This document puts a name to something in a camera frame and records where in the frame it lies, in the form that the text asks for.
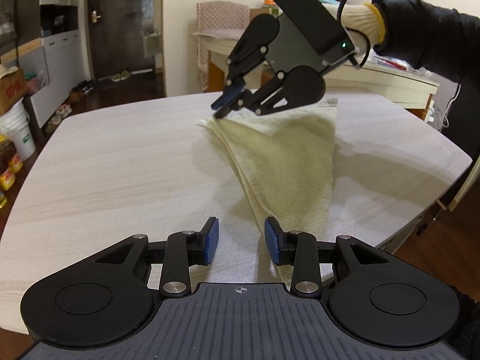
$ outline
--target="crosshair marking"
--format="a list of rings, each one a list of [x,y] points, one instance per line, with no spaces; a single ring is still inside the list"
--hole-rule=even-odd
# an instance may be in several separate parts
[[[233,289],[232,291],[235,291],[237,294],[244,294],[247,291],[250,291],[249,289],[246,289],[245,287],[238,287]]]

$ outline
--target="white glove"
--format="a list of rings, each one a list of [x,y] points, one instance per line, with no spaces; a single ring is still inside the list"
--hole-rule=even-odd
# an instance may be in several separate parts
[[[328,12],[337,18],[338,5],[324,4]],[[372,4],[345,5],[342,11],[342,25],[363,32],[370,40],[370,47],[382,44],[385,39],[385,23],[377,7]],[[367,42],[359,33],[349,31],[349,35],[357,47],[359,55],[367,52]]]

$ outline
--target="round black disc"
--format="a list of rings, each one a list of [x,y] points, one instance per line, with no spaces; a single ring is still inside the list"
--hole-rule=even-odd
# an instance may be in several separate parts
[[[283,84],[285,99],[288,102],[295,101],[297,107],[318,102],[325,91],[325,80],[308,66],[292,69]]]
[[[94,283],[77,283],[60,290],[55,303],[62,311],[75,315],[87,315],[100,311],[112,299],[112,293],[104,286]]]
[[[124,338],[149,318],[146,285],[122,264],[74,264],[40,280],[22,298],[30,335],[60,347],[95,347]]]
[[[418,288],[401,283],[388,283],[370,292],[370,301],[380,311],[393,315],[409,315],[425,306],[426,298]]]
[[[332,315],[347,332],[376,345],[420,347],[442,339],[457,321],[457,296],[440,280],[399,263],[351,271],[330,294]]]

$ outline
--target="metal pivot screw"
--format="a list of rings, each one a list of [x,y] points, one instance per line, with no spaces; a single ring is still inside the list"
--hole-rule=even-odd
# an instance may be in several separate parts
[[[171,281],[163,286],[163,290],[169,294],[179,294],[187,289],[187,286],[180,281]]]
[[[318,284],[313,281],[301,281],[295,286],[296,290],[303,292],[304,294],[311,294],[312,292],[318,291]]]

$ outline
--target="power cord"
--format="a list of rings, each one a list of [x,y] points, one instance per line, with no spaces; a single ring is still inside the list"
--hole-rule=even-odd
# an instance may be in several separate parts
[[[447,108],[445,112],[443,112],[439,107],[436,105],[433,106],[433,114],[434,117],[437,116],[440,121],[440,126],[438,126],[438,121],[435,119],[434,127],[436,130],[441,131],[444,128],[448,128],[450,126],[450,122],[448,121],[448,114],[450,112],[450,108],[452,108],[453,102],[458,98],[460,95],[460,90],[462,89],[462,85],[459,83],[457,84],[457,89],[455,90],[455,95],[448,101]]]
[[[360,62],[360,67],[363,68],[363,66],[367,63],[368,57],[370,56],[370,48],[371,48],[370,39],[368,39],[368,36],[365,35],[362,31],[355,30],[354,28],[349,28],[349,27],[347,27],[345,29],[347,31],[352,31],[352,32],[356,32],[356,33],[360,34],[365,39],[365,42],[367,42],[367,52],[365,53],[365,56],[363,57],[363,61]]]
[[[340,1],[340,5],[338,6],[337,21],[340,23],[340,25],[342,25],[342,12],[343,12],[343,8],[346,4],[347,4],[347,0],[342,0],[342,1]],[[368,36],[365,35],[362,31],[354,30],[353,28],[346,28],[346,30],[356,32],[356,33],[360,34],[361,36],[363,36],[363,38],[367,42],[367,52],[365,53],[365,56],[363,57],[363,61],[360,63],[360,67],[363,68],[363,66],[367,63],[368,57],[370,56],[370,47],[371,47],[370,40],[368,39]]]

